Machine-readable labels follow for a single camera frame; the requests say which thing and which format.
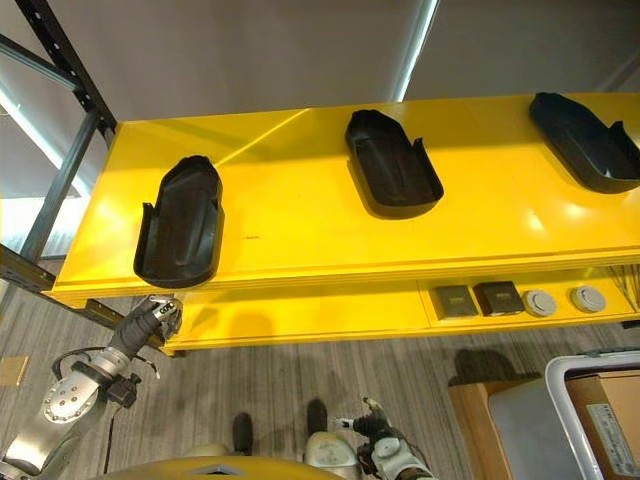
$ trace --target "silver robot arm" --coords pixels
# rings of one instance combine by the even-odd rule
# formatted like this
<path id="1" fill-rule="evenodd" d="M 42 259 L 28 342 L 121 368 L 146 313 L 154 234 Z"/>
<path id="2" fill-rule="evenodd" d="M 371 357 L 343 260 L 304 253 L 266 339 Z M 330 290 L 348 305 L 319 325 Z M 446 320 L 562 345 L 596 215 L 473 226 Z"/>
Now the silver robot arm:
<path id="1" fill-rule="evenodd" d="M 102 417 L 107 400 L 130 407 L 135 383 L 122 373 L 151 335 L 166 339 L 179 328 L 182 304 L 169 296 L 150 296 L 118 325 L 109 346 L 45 394 L 39 411 L 20 430 L 0 462 L 1 480 L 54 479 L 68 463 L 81 436 Z"/>
<path id="2" fill-rule="evenodd" d="M 363 471 L 382 480 L 435 479 L 426 461 L 416 455 L 415 447 L 391 426 L 382 406 L 371 398 L 363 400 L 371 413 L 356 419 L 335 419 L 338 427 L 352 429 L 368 438 L 369 443 L 358 448 Z"/>

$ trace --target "black plastic tray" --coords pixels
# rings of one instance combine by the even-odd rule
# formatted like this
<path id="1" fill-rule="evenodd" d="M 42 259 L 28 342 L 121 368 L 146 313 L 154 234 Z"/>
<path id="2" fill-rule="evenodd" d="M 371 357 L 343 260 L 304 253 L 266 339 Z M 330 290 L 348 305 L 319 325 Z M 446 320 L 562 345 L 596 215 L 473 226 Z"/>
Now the black plastic tray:
<path id="1" fill-rule="evenodd" d="M 567 170 L 585 187 L 620 193 L 640 185 L 640 151 L 621 121 L 607 128 L 587 107 L 557 93 L 538 93 L 529 110 Z"/>
<path id="2" fill-rule="evenodd" d="M 359 110 L 353 113 L 345 137 L 354 179 L 373 213 L 415 216 L 433 208 L 444 195 L 422 139 L 412 145 L 396 120 L 377 110 Z"/>
<path id="3" fill-rule="evenodd" d="M 154 207 L 143 204 L 133 270 L 163 288 L 192 287 L 215 271 L 222 229 L 218 172 L 207 157 L 183 158 L 162 179 Z"/>

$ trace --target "metal shelving rack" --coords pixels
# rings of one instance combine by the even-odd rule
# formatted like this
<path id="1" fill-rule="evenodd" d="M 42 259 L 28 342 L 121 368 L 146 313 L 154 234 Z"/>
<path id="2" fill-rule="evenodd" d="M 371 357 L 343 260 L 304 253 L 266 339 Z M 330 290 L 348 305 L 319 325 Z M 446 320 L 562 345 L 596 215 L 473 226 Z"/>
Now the metal shelving rack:
<path id="1" fill-rule="evenodd" d="M 117 122 L 82 65 L 47 1 L 16 0 L 16 4 L 47 51 L 51 61 L 41 58 L 2 34 L 0 34 L 0 52 L 71 90 L 86 114 L 60 170 L 56 173 L 49 187 L 42 208 L 20 253 L 18 254 L 4 245 L 0 246 L 0 278 L 62 308 L 113 329 L 122 319 L 122 315 L 96 300 L 89 300 L 82 309 L 72 309 L 43 295 L 43 291 L 53 287 L 56 277 L 38 266 L 37 262 L 41 258 L 62 202 L 82 163 L 94 133 L 96 130 L 100 132 L 107 148 L 109 148 Z"/>

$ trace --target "white plastic bin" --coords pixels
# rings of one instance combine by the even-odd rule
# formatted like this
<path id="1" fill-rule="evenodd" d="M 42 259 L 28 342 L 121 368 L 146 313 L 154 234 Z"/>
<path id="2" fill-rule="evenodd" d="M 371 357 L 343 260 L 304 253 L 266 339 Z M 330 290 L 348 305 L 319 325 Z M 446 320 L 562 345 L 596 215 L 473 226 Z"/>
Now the white plastic bin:
<path id="1" fill-rule="evenodd" d="M 565 379 L 640 368 L 640 351 L 554 358 L 544 378 L 489 397 L 514 480 L 604 480 Z"/>

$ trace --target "round knob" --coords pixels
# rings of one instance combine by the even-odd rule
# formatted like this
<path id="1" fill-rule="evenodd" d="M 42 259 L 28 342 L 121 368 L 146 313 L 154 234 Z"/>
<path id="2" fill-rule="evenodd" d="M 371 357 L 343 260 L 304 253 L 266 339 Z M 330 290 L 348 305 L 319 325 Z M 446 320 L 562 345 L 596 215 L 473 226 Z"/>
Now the round knob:
<path id="1" fill-rule="evenodd" d="M 573 304 L 586 313 L 598 313 L 607 306 L 607 301 L 602 293 L 587 285 L 574 288 L 570 296 Z"/>
<path id="2" fill-rule="evenodd" d="M 537 317 L 548 317 L 558 310 L 554 298 L 543 290 L 529 290 L 524 294 L 523 301 L 527 312 Z"/>

